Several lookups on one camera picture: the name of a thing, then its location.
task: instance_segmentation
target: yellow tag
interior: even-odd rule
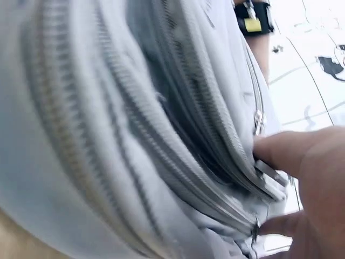
[[[244,19],[247,32],[259,32],[261,31],[261,23],[259,19]]]

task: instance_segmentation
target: white surface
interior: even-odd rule
[[[345,79],[345,59],[339,60],[335,55],[336,46],[345,44],[345,1],[271,0],[271,5],[278,28],[271,37],[271,50],[280,45],[282,52],[271,52],[270,92],[284,130],[345,126],[345,82],[326,74],[316,62],[317,57],[331,58],[344,68],[336,76]],[[288,190],[285,213],[302,208],[296,195],[298,181],[295,183]],[[291,241],[269,236],[265,250],[269,253],[286,250]]]

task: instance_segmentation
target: gray bag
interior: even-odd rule
[[[255,258],[288,177],[232,10],[228,45],[200,0],[3,2],[0,207],[71,258]]]

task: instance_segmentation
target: human skin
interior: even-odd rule
[[[285,132],[256,140],[254,154],[299,180],[304,210],[264,223],[260,235],[293,238],[265,259],[341,259],[345,255],[345,129]]]
[[[241,4],[244,0],[235,0],[235,4]],[[252,50],[255,59],[257,60],[259,67],[265,77],[266,82],[268,81],[269,63],[268,55],[270,54],[270,35],[261,35],[255,37],[245,37],[250,49]]]

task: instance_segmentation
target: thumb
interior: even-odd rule
[[[338,131],[344,132],[344,129],[330,127],[315,132],[282,132],[267,138],[259,137],[254,142],[254,155],[272,168],[299,178],[306,153]]]
[[[305,216],[304,211],[275,217],[266,221],[259,229],[259,235],[282,235],[293,237],[298,223]]]

